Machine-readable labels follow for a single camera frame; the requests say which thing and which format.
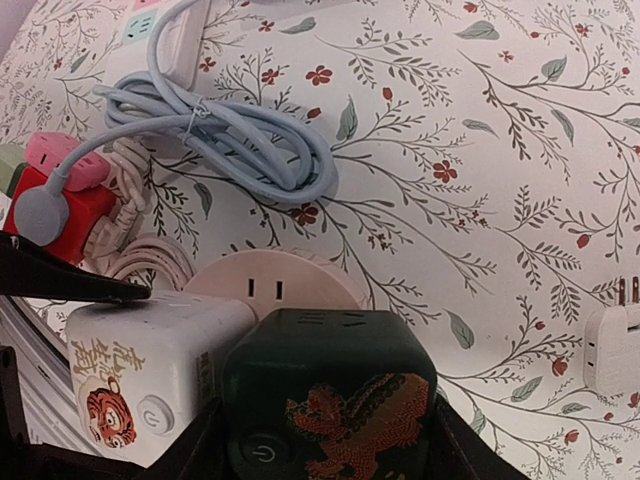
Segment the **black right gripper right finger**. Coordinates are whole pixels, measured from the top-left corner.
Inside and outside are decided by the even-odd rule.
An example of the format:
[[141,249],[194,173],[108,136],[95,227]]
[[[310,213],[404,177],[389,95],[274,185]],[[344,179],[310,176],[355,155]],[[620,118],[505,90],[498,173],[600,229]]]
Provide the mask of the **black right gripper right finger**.
[[497,455],[440,394],[434,405],[434,478],[526,480]]

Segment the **red cube socket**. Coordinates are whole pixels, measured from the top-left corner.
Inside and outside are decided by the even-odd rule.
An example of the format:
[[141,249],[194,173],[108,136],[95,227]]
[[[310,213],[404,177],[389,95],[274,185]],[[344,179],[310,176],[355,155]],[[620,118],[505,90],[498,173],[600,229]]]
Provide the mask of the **red cube socket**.
[[84,258],[84,247],[98,220],[111,213],[116,196],[99,185],[80,192],[52,195],[46,176],[26,168],[17,183],[3,230],[19,234],[72,265]]

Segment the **round pink socket base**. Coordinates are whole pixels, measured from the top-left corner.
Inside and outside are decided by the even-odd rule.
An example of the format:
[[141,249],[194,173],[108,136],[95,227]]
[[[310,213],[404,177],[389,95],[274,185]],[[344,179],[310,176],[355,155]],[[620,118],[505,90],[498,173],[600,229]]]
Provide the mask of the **round pink socket base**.
[[251,249],[226,255],[199,271],[184,291],[242,301],[259,320],[282,308],[369,308],[367,295],[344,270],[299,249]]

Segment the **white cube adapter red print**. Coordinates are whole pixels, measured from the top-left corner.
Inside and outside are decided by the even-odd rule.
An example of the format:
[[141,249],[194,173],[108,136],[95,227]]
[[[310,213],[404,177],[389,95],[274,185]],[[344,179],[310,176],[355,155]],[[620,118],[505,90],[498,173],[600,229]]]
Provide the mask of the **white cube adapter red print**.
[[226,356],[255,324],[239,300],[177,291],[74,310],[65,332],[89,443],[150,466],[219,394]]

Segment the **white plug adapter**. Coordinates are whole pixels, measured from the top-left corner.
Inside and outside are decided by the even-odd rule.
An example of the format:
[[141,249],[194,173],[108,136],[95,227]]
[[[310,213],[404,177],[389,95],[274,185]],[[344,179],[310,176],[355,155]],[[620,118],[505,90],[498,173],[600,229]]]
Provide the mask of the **white plug adapter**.
[[583,378],[601,395],[639,389],[639,277],[618,285],[618,303],[591,315],[584,334]]

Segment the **dark green cube adapter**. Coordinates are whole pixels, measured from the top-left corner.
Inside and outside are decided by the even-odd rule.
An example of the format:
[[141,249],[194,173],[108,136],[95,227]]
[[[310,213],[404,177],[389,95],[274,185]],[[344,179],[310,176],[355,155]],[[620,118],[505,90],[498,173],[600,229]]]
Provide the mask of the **dark green cube adapter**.
[[229,463],[240,479],[419,479],[436,386],[392,312],[275,311],[223,368]]

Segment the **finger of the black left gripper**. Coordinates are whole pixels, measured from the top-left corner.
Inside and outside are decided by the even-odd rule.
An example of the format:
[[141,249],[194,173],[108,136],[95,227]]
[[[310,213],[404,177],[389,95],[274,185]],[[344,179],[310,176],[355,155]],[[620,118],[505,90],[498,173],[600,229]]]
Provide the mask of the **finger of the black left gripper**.
[[151,289],[87,272],[57,258],[20,235],[2,231],[1,295],[125,303],[149,299]]

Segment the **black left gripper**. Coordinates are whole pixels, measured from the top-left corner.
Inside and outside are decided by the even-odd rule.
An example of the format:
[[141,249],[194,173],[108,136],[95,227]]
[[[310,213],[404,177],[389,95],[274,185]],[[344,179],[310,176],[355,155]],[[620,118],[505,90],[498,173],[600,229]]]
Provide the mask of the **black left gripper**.
[[32,444],[26,425],[16,355],[1,348],[1,477],[3,479],[136,479],[134,463]]

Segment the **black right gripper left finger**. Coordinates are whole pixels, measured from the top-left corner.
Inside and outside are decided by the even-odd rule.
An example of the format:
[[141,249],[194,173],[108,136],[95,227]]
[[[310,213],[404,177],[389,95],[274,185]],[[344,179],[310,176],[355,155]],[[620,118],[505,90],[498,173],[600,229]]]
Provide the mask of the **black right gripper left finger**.
[[135,479],[224,479],[224,440],[221,400],[214,398],[166,452]]

